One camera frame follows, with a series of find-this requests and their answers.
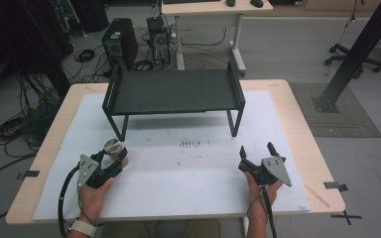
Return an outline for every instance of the black tape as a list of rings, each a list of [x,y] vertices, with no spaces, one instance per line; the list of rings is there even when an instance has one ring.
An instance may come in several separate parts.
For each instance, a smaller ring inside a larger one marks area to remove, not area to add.
[[[37,177],[40,171],[26,171],[24,177]]]
[[[339,191],[347,191],[348,187],[345,184],[339,184],[336,181],[326,181],[323,183],[327,189],[338,188]]]
[[[344,212],[343,215],[331,215],[330,217],[332,217],[332,218],[345,218],[347,220],[348,225],[351,225],[351,221],[349,220],[350,218],[351,219],[363,219],[363,217],[361,217],[361,216],[348,215],[346,210],[344,210],[343,212]]]

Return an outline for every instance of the metal bracket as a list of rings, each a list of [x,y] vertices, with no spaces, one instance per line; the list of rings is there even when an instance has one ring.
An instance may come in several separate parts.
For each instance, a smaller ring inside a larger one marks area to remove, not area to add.
[[[281,180],[287,186],[293,185],[289,174],[287,173],[286,167],[284,166],[282,157],[270,157],[262,159],[262,164],[271,175]]]
[[[97,169],[99,163],[92,158],[81,155],[79,160],[79,175],[78,175],[78,187],[82,187],[88,181],[88,179],[92,176],[95,169]]]

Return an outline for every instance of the desk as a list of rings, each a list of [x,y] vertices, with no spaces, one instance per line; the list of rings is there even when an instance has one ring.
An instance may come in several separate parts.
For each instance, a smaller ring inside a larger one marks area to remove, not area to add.
[[[42,194],[49,169],[75,116],[84,94],[105,93],[107,83],[76,84],[71,87],[63,105],[38,152],[31,171],[40,171],[36,178],[25,178],[8,211],[9,224],[38,223],[32,220]],[[300,110],[289,84],[284,80],[242,80],[243,90],[268,90],[276,106],[288,145],[311,205],[310,213],[330,213],[344,210],[345,203],[337,189],[326,189],[325,181],[332,175]]]
[[[262,8],[256,8],[250,4],[249,0],[236,1],[234,7],[228,7],[225,0],[219,2],[200,2],[200,3],[184,3],[184,4],[168,4],[162,5],[162,13],[166,16],[175,17],[176,38],[177,38],[177,64],[178,69],[185,69],[184,53],[182,49],[181,27],[186,22],[198,22],[203,25],[220,25],[235,26],[234,41],[231,42],[231,51],[237,62],[241,73],[246,72],[242,56],[239,52],[238,45],[240,39],[240,30],[243,21],[243,14],[254,13],[260,11],[272,10],[272,5],[265,2]]]

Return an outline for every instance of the table leg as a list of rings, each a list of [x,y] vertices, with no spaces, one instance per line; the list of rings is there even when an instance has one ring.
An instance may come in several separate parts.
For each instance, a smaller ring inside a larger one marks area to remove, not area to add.
[[[246,66],[244,65],[242,55],[239,52],[239,40],[240,40],[240,31],[243,22],[243,14],[238,14],[236,19],[236,31],[234,32],[234,41],[230,42],[231,51],[233,53],[234,59],[236,60],[237,67],[239,68],[240,73],[244,74],[246,72]]]
[[[182,50],[182,32],[180,27],[179,16],[175,16],[175,29],[176,29],[176,63],[178,70],[185,69],[184,52]]]

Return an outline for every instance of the wristwatch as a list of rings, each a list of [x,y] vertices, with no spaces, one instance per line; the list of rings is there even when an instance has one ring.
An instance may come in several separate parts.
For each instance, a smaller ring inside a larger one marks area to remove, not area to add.
[[[78,220],[78,217],[76,218],[76,220],[73,221],[72,225],[69,227],[69,231],[71,230],[79,231],[82,234],[85,234],[89,237],[92,237],[92,235],[94,235],[94,232],[96,229],[97,229],[96,226],[80,221]]]

